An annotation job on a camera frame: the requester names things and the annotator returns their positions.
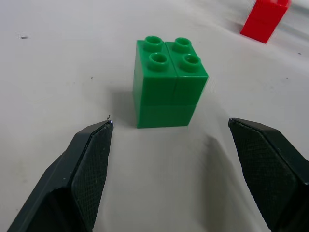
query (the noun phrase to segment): stacked green blocks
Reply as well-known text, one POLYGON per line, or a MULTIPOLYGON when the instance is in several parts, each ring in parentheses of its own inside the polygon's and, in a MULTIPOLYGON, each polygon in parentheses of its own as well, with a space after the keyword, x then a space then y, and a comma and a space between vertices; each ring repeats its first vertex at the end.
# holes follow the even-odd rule
POLYGON ((137 128, 187 126, 207 79, 188 39, 138 40, 133 84, 137 128))

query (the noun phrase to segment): red block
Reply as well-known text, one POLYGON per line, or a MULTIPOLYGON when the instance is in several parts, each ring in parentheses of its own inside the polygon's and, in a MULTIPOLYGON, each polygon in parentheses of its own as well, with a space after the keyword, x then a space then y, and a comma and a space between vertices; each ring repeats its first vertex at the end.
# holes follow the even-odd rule
POLYGON ((256 0, 240 33, 266 44, 290 3, 290 0, 256 0))
POLYGON ((249 18, 276 26, 289 8, 289 5, 289 0, 257 0, 249 18))
POLYGON ((275 28, 276 26, 271 26, 249 17, 240 33, 266 44, 275 28))

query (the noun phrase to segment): lego brick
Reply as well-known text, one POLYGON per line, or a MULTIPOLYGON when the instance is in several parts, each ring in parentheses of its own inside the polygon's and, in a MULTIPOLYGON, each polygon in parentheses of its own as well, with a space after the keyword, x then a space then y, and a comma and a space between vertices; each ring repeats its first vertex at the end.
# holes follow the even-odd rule
POLYGON ((257 0, 249 18, 270 26, 277 26, 289 5, 289 0, 257 0))
POLYGON ((270 26, 252 18, 248 18, 240 33, 266 44, 275 28, 276 26, 270 26))
POLYGON ((142 105, 137 114, 137 128, 187 126, 195 107, 195 105, 142 105))
POLYGON ((196 105, 208 79, 200 58, 186 38, 165 44, 177 74, 172 104, 196 105))
POLYGON ((170 105, 177 74, 163 41, 137 41, 133 92, 138 105, 170 105))

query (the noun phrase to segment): white surface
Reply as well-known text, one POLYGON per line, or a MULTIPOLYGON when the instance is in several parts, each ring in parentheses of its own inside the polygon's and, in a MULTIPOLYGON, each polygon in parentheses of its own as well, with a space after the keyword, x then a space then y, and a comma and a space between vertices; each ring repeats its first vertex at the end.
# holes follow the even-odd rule
POLYGON ((228 118, 279 129, 308 159, 309 43, 282 28, 268 45, 239 35, 252 4, 2 1, 0 231, 74 134, 111 114, 95 232, 268 232, 228 118), (188 128, 134 128, 135 42, 151 34, 189 38, 211 77, 188 128))

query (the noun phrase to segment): green lego brick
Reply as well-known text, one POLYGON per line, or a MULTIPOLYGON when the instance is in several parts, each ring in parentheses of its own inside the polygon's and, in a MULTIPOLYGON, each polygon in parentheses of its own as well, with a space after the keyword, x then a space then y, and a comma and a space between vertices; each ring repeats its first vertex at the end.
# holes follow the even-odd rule
POLYGON ((177 74, 164 42, 137 41, 133 92, 137 105, 171 105, 177 74))
POLYGON ((137 128, 187 126, 195 107, 195 105, 142 105, 137 113, 137 128))
POLYGON ((208 79, 200 58, 186 38, 165 44, 177 73, 172 105, 196 105, 208 79))

